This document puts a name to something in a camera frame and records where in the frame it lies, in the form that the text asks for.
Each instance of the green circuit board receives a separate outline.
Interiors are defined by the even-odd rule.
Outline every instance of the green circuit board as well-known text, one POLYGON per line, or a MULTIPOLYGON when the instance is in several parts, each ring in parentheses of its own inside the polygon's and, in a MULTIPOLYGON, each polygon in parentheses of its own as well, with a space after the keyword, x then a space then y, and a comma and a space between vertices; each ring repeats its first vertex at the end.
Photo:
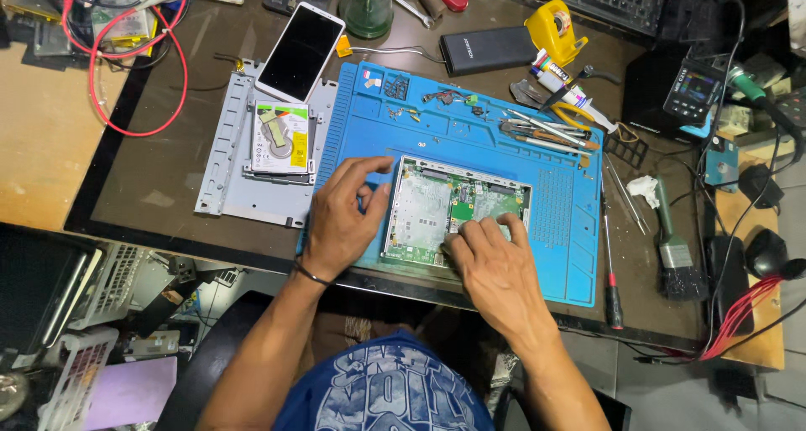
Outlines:
MULTIPOLYGON (((507 179, 404 157, 393 194, 381 256, 387 260, 452 267, 442 250, 445 237, 458 232, 468 220, 495 218, 505 212, 527 221, 531 188, 507 179)), ((509 229, 499 227, 509 239, 509 229)))

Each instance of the red-handled screwdriver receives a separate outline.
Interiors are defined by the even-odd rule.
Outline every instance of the red-handled screwdriver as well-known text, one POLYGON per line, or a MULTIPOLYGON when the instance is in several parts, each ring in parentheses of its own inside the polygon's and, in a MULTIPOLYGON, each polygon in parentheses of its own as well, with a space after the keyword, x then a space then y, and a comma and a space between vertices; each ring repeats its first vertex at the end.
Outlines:
POLYGON ((612 329, 621 330, 624 328, 624 316, 621 312, 621 298, 618 296, 618 286, 616 286, 616 274, 612 271, 612 255, 610 254, 610 225, 607 220, 607 201, 605 201, 605 178, 599 172, 601 181, 602 196, 601 207, 604 218, 604 242, 607 245, 607 287, 604 290, 604 300, 607 303, 604 313, 607 315, 607 323, 612 329))

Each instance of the white smartphone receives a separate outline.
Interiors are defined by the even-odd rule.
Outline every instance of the white smartphone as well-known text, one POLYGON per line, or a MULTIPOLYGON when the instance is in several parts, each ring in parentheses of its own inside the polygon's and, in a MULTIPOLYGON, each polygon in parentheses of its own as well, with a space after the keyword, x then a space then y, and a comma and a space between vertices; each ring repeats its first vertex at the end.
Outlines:
POLYGON ((298 3, 291 20, 260 67, 255 87, 285 102, 305 104, 333 55, 344 21, 308 3, 298 3))

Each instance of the person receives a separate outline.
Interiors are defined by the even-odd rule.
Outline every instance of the person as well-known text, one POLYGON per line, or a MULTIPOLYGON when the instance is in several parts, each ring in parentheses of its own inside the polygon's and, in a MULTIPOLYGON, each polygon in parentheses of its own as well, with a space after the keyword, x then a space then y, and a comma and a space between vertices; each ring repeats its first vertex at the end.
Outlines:
MULTIPOLYGON (((392 163, 348 158, 314 195, 300 267, 222 373, 198 429, 492 429, 467 382, 405 331, 354 345, 292 385, 322 282, 357 261, 385 219, 390 184, 373 191, 367 175, 388 173, 392 163)), ((523 223, 512 213, 469 221, 445 246, 481 316, 523 362, 525 409, 549 429, 610 429, 563 348, 523 223), (509 227, 511 241, 498 224, 509 227)))

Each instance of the phone screen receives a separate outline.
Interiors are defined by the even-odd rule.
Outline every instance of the phone screen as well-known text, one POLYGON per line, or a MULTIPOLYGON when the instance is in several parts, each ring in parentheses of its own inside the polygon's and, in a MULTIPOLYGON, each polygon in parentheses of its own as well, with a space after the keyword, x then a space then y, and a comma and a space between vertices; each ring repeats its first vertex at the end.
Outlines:
POLYGON ((304 100, 341 31, 340 24, 300 7, 291 17, 258 81, 304 100))

